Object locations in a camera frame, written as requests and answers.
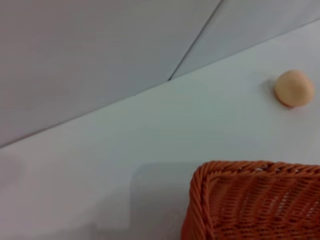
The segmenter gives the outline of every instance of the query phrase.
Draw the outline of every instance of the orange wicker basket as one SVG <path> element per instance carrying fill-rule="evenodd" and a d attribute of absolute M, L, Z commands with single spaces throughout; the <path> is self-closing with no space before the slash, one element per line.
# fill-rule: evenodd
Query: orange wicker basket
<path fill-rule="evenodd" d="M 182 240 L 320 239 L 320 166 L 211 161 L 190 183 Z"/>

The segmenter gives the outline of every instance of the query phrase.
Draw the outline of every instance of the gray wall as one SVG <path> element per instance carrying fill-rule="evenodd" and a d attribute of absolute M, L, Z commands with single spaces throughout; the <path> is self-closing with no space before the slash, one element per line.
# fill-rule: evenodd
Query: gray wall
<path fill-rule="evenodd" d="M 219 0 L 2 0 L 0 146 L 168 80 Z"/>
<path fill-rule="evenodd" d="M 318 18 L 319 0 L 223 0 L 174 77 Z"/>

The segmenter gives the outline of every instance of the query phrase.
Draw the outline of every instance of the white table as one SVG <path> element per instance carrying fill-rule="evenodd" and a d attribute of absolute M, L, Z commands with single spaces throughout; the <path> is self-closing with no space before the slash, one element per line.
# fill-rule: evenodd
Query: white table
<path fill-rule="evenodd" d="M 288 109 L 272 81 L 320 89 L 320 21 L 0 149 L 0 239 L 178 239 L 210 159 L 320 164 L 320 95 Z"/>

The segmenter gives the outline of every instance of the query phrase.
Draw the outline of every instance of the orange ball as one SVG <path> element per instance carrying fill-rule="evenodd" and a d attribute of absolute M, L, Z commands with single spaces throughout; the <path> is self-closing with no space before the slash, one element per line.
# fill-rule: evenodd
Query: orange ball
<path fill-rule="evenodd" d="M 279 76 L 274 91 L 279 101 L 289 107 L 306 105 L 315 95 L 314 84 L 299 70 L 289 70 Z"/>

